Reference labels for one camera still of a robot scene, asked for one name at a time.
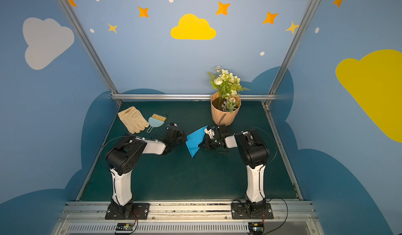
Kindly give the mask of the blue square paper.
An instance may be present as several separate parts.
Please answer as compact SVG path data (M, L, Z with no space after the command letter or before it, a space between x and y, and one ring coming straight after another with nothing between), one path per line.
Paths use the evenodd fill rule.
M185 144L188 148L191 158L193 158L197 154L198 150L200 149L199 145L204 140L206 129L207 129L207 126L202 127L187 136L187 141Z

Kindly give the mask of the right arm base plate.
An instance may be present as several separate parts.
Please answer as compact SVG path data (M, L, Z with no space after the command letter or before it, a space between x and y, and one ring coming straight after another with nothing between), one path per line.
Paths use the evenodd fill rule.
M240 219L274 219L271 205L266 203L265 208L261 210L252 210L246 202L234 200L230 204L231 218Z

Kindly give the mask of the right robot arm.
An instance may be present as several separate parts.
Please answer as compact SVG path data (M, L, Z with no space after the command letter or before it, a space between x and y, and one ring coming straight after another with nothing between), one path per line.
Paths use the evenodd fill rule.
M229 135L225 126L206 129L199 148L216 150L237 148L247 169L247 190L243 208L249 217L264 215L266 196L264 192L264 173L270 151L255 129Z

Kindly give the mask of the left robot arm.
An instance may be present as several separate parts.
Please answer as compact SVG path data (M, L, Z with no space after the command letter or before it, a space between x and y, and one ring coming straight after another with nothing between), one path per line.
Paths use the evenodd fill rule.
M143 154L165 155L187 142L187 135L176 125L169 125L161 140L151 140L128 133L118 138L106 155L113 181L113 195L105 219L139 218L131 191L131 175Z

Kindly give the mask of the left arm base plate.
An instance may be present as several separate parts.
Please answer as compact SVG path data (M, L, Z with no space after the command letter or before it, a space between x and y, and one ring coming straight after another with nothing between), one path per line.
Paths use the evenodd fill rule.
M149 203L128 202L120 206L112 201L106 211L106 220L146 220L149 214Z

